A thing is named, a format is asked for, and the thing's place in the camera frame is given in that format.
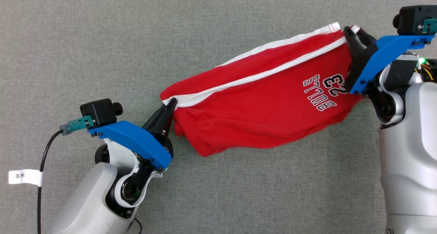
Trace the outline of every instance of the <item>gray fabric surface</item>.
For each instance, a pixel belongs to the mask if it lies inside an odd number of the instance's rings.
[[[400,7],[435,0],[0,0],[0,230],[36,233],[38,169],[79,105],[111,98],[142,125],[170,84],[261,44],[339,21],[380,37]],[[436,57],[436,44],[426,56]],[[378,124],[368,102],[341,124],[268,150],[175,157],[138,212],[144,233],[382,233]],[[55,140],[43,180],[43,230],[94,163],[85,131]],[[133,225],[129,233],[137,233]]]

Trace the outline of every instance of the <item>white label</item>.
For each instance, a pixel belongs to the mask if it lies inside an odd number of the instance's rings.
[[[34,169],[9,171],[9,184],[29,183],[41,186],[42,172]]]

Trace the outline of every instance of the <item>cable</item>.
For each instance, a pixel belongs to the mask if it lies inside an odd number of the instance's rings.
[[[55,134],[53,134],[53,136],[48,141],[47,146],[45,147],[44,150],[44,154],[42,155],[41,166],[39,167],[40,172],[44,171],[45,158],[47,157],[47,152],[48,149],[50,148],[50,145],[52,145],[55,138],[63,132],[64,130],[57,131]],[[38,187],[38,206],[37,206],[36,218],[37,218],[37,225],[38,225],[38,234],[41,234],[41,186]]]
[[[137,219],[137,218],[134,218],[134,220],[138,223],[138,225],[139,225],[139,233],[138,234],[141,234],[142,233],[142,225],[141,225],[141,222],[139,222],[139,220]]]
[[[422,64],[422,68],[423,68],[423,69],[428,73],[429,78],[433,81],[434,78],[433,78],[433,76],[432,76],[432,74],[431,74],[430,69],[428,68],[428,66]]]

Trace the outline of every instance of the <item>red cloth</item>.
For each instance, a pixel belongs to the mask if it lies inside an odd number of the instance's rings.
[[[178,99],[176,134],[206,157],[229,147],[275,147],[343,121],[361,99],[343,88],[348,46],[337,23],[318,30],[260,46],[164,90],[164,103]]]

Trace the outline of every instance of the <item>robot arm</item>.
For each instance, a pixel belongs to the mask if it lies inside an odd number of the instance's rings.
[[[353,56],[345,87],[368,97],[381,123],[386,234],[437,233],[437,84],[423,82],[435,81],[436,61],[408,52],[431,43],[436,18],[435,5],[403,7],[393,21],[399,35],[379,40],[345,28]]]
[[[168,131],[176,99],[138,127],[116,122],[121,105],[103,99],[81,106],[92,136],[105,142],[89,171],[50,229],[51,234],[124,234],[134,221],[152,178],[162,178],[173,158]]]

